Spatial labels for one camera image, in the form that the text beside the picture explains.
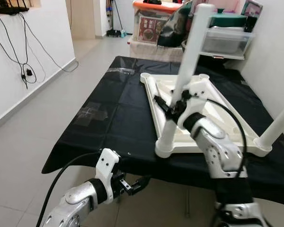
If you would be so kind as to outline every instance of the green container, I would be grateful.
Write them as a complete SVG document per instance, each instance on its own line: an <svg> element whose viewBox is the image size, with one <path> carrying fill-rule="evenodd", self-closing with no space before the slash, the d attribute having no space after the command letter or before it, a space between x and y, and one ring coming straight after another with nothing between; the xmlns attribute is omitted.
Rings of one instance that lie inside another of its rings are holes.
<svg viewBox="0 0 284 227"><path fill-rule="evenodd" d="M224 9L218 9L218 13L212 16L210 27L244 27L246 16L235 13L223 13Z"/></svg>

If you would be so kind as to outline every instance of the doorway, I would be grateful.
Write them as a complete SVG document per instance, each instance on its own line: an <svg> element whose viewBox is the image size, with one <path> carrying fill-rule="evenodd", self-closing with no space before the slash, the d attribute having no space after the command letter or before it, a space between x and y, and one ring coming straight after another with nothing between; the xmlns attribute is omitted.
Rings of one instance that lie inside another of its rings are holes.
<svg viewBox="0 0 284 227"><path fill-rule="evenodd" d="M100 40L95 36L93 0L66 0L75 56L83 58Z"/></svg>

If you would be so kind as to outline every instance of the orange lid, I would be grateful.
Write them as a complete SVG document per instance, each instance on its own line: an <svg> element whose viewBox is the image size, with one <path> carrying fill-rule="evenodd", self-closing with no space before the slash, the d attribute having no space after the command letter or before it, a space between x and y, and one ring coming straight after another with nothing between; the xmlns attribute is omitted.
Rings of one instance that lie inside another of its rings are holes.
<svg viewBox="0 0 284 227"><path fill-rule="evenodd" d="M173 13L178 8L180 8L182 4L162 1L162 5L156 5L156 4L143 3L143 0L136 0L133 2L133 6L143 9L157 9L160 11L167 11Z"/></svg>

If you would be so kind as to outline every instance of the stand base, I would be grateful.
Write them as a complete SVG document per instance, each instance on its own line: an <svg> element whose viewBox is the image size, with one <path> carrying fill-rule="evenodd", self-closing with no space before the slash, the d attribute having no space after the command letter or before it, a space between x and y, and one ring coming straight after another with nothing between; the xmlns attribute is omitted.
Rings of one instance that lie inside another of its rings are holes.
<svg viewBox="0 0 284 227"><path fill-rule="evenodd" d="M273 149L272 146L270 147L263 146L259 138L254 139L254 144L261 150L260 152L255 153L255 155L260 156L260 157L266 156Z"/></svg>
<svg viewBox="0 0 284 227"><path fill-rule="evenodd" d="M205 74L192 76L191 83L203 79L207 80L206 89L208 92L208 98L216 100L217 102L227 106L239 119L247 137L248 152L253 153L259 157L265 156L269 151L259 148L259 146L257 146L253 141L254 139L258 138L258 135L244 121L244 119L228 102L228 100L210 82L209 76ZM142 73L140 77L140 81L145 85L147 98L150 104L151 114L158 138L160 138L163 133L166 118L165 114L158 107L158 105L156 105L153 98L155 95L159 95L169 105L172 94L171 90L174 89L176 80L177 75L151 75L149 73ZM206 103L202 114L208 116L218 126L224 129L225 132L229 135L230 139L239 148L243 147L241 134L237 125L224 110L212 105L211 103ZM159 157L168 158L174 153L202 153L202 151L199 149L196 142L190 137L190 133L187 130L181 130L180 128L177 128L172 146L167 147L162 144L158 144L157 141L155 153Z"/></svg>

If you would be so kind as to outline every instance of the white pipe leg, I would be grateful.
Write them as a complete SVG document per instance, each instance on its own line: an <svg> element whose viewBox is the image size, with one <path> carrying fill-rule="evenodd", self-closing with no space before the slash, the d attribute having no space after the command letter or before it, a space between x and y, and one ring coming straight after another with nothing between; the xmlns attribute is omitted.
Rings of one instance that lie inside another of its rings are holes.
<svg viewBox="0 0 284 227"><path fill-rule="evenodd" d="M284 110L259 138L254 139L255 145L264 151L261 156L265 156L272 150L272 144L282 132L284 132Z"/></svg>
<svg viewBox="0 0 284 227"><path fill-rule="evenodd" d="M195 72L199 60L199 53L203 46L213 10L214 5L211 4L199 4L197 6L192 29L188 36L186 50L179 69L171 105L174 105L176 101L180 100L183 86L190 82ZM167 158L171 155L176 128L177 126L173 121L166 121L162 135L156 142L155 151L159 157Z"/></svg>

